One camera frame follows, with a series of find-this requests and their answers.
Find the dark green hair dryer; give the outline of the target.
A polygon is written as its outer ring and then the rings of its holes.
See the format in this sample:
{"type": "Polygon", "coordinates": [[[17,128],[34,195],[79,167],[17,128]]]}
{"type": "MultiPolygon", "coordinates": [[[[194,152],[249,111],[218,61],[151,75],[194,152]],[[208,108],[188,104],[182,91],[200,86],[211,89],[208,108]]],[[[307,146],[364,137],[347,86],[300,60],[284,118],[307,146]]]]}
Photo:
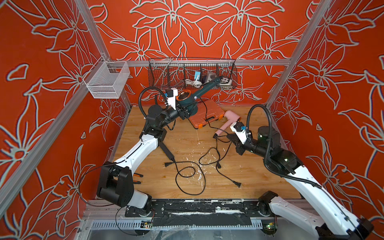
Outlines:
{"type": "Polygon", "coordinates": [[[198,111],[198,100],[208,91],[219,85],[220,80],[220,77],[216,77],[209,83],[202,85],[202,87],[194,93],[191,93],[189,90],[182,91],[176,98],[177,104],[180,104],[183,107],[187,107],[191,116],[195,115],[198,111]]]}

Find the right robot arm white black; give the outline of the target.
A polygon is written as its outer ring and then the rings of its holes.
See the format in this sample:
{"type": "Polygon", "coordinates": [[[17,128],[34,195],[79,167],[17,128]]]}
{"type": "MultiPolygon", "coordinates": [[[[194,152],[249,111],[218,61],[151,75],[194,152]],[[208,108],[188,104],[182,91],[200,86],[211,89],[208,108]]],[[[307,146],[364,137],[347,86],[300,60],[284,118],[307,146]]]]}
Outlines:
{"type": "Polygon", "coordinates": [[[272,115],[266,106],[252,106],[246,123],[236,121],[230,128],[232,133],[227,138],[240,156],[250,152],[263,157],[266,169],[291,184],[317,212],[314,215],[267,191],[258,199],[260,215],[283,217],[319,240],[365,240],[373,232],[374,225],[369,220],[358,218],[342,206],[294,153],[281,147],[281,135],[273,128],[272,115]],[[253,138],[250,120],[256,108],[264,110],[268,125],[259,127],[257,138],[253,138]]]}

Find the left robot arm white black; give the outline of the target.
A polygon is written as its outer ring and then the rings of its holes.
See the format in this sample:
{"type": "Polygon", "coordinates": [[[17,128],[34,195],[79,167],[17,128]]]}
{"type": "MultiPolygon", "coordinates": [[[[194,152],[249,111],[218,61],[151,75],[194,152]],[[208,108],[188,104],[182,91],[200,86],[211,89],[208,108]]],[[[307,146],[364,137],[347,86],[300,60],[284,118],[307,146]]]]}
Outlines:
{"type": "Polygon", "coordinates": [[[178,92],[172,88],[163,92],[152,87],[165,100],[165,107],[159,104],[150,106],[148,111],[139,104],[145,125],[139,141],[122,157],[101,167],[97,196],[119,207],[134,207],[148,214],[152,209],[152,197],[134,187],[133,176],[137,168],[156,148],[166,149],[163,141],[168,124],[178,118],[186,119],[197,112],[196,97],[188,91],[178,92]]]}

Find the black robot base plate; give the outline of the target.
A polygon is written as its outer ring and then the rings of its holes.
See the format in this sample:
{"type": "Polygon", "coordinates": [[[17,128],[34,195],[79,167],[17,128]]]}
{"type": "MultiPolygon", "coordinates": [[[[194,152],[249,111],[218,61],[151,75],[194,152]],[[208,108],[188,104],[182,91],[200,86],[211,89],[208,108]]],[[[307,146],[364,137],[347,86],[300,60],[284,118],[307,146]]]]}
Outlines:
{"type": "Polygon", "coordinates": [[[148,214],[126,207],[125,217],[149,219],[159,228],[274,229],[278,218],[259,209],[254,199],[155,199],[148,214]]]}

